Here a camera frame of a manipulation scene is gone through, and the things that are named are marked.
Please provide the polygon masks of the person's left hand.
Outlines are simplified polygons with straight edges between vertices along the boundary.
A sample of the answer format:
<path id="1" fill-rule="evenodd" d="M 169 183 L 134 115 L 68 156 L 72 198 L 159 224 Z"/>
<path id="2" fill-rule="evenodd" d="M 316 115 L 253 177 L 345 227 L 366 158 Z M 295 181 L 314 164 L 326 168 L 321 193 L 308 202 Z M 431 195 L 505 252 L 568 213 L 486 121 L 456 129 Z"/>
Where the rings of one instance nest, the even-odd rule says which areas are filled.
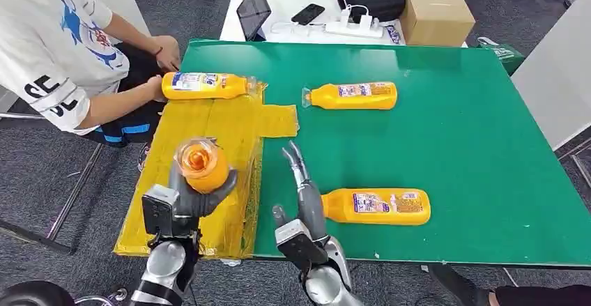
<path id="1" fill-rule="evenodd" d="M 162 48 L 155 56 L 159 66 L 168 72 L 179 71 L 181 55 L 178 41 L 172 36 L 154 36 L 153 40 Z"/>

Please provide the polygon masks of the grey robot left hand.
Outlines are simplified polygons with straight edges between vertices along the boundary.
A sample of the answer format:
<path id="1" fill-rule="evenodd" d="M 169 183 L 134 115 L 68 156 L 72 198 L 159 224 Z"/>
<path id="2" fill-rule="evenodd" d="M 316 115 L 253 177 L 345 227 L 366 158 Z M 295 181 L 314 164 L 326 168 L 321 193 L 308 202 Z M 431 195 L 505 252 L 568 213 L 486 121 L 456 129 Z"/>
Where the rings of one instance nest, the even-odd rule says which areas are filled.
<path id="1" fill-rule="evenodd" d="M 230 169 L 227 179 L 221 186 L 210 192 L 201 193 L 188 184 L 178 163 L 172 162 L 169 187 L 177 192 L 172 208 L 172 236 L 184 238 L 196 232 L 199 219 L 211 215 L 230 195 L 237 181 L 238 171 Z"/>

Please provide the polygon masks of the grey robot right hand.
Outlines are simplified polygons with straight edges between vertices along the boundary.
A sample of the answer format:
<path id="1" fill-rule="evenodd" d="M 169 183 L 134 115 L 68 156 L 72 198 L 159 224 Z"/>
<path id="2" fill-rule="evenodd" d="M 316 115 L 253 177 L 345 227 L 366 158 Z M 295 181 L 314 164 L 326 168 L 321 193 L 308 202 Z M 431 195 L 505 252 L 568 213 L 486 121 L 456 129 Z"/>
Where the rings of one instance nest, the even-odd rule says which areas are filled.
<path id="1" fill-rule="evenodd" d="M 314 244 L 324 247 L 330 236 L 327 232 L 321 193 L 311 180 L 304 158 L 298 146 L 289 142 L 289 146 L 282 149 L 284 157 L 289 161 L 293 172 L 298 195 L 298 215 L 290 220 L 282 206 L 272 208 L 273 219 L 277 226 L 275 240 L 278 246 L 300 234 L 308 237 Z"/>

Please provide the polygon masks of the person's right hand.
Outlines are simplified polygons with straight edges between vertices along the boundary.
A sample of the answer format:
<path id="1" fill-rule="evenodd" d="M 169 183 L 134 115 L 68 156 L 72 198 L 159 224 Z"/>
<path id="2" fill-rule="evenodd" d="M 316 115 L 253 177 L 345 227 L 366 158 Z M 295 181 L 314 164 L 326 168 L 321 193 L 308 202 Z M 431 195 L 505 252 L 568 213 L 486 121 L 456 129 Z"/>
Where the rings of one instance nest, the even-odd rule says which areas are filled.
<path id="1" fill-rule="evenodd" d="M 153 100 L 156 102 L 166 103 L 168 99 L 164 96 L 162 91 L 162 76 L 156 75 L 151 77 L 147 83 L 148 87 L 152 91 Z"/>

